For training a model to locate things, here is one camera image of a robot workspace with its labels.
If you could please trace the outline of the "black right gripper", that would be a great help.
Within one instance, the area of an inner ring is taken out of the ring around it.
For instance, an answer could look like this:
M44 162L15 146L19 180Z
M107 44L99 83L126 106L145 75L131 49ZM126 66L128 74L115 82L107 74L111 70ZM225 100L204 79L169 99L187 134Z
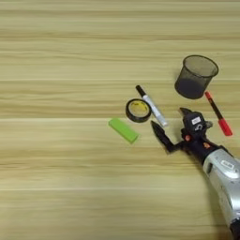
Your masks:
M192 110L180 107L180 113L187 116L192 113ZM176 151L177 147L165 134L164 129L156 122L151 122L152 129L157 139L165 146L169 153ZM200 122L193 125L190 121L184 121L184 127L181 129L182 148L193 155L201 163L214 151L219 149L219 146L210 142L206 137L206 130L211 127L209 122Z

